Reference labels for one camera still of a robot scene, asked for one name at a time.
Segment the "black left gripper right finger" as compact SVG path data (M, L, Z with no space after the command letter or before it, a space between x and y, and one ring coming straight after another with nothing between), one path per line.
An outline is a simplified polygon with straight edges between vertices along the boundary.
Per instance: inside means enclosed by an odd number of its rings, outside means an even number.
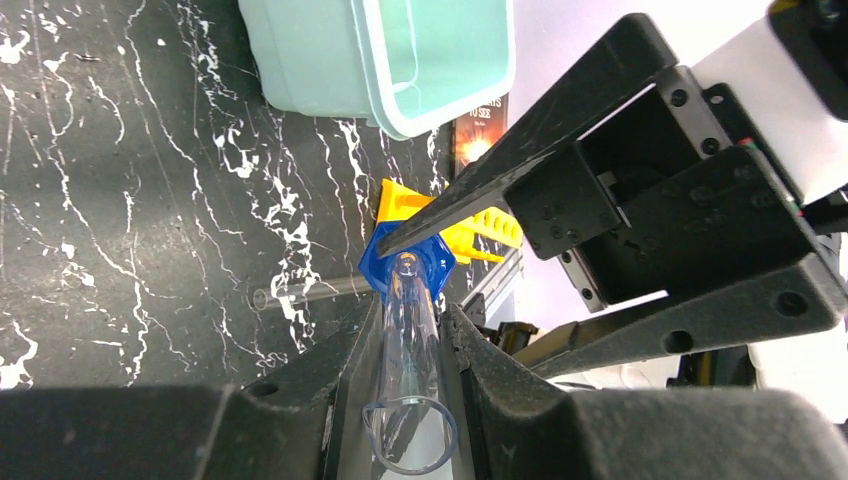
M739 388L564 391L440 318L458 479L843 479L842 433L805 400Z

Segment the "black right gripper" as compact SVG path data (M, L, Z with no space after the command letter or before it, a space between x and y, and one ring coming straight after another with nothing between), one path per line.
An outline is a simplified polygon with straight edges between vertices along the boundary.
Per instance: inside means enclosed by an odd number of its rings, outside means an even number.
M538 376L836 326L846 289L815 254L768 150L750 130L722 124L728 98L708 100L687 68L670 69L677 63L647 14L623 16L378 254L488 208L531 171L507 204L589 311L658 291L678 297L550 331L515 355Z

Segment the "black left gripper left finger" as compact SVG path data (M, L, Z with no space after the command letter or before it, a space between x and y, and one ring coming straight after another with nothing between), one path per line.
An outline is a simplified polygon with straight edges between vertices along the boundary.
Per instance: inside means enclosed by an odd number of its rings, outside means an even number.
M1 397L5 479L368 479L378 298L252 384L57 388Z

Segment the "blue capped glass tube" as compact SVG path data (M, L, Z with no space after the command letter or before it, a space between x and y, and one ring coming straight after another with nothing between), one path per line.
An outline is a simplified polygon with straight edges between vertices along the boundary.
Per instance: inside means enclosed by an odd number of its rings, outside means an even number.
M376 394L362 420L375 479L437 479L457 449L459 429L443 395L437 300L457 260L440 235L380 256L399 227L377 224L359 269L381 301Z

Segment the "clear glass test tube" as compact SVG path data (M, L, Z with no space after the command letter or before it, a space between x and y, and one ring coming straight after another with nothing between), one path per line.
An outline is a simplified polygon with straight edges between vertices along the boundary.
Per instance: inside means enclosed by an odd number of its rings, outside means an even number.
M293 306L311 301L366 293L369 283L362 275L259 288L251 304L259 311Z

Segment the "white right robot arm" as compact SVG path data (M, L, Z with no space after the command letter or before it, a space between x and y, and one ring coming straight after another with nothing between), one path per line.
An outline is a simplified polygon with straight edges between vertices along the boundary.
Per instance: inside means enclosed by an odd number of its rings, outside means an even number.
M764 2L692 66L644 13L606 30L389 256L504 201L535 255L614 312L517 358L542 376L829 330L847 292L847 5Z

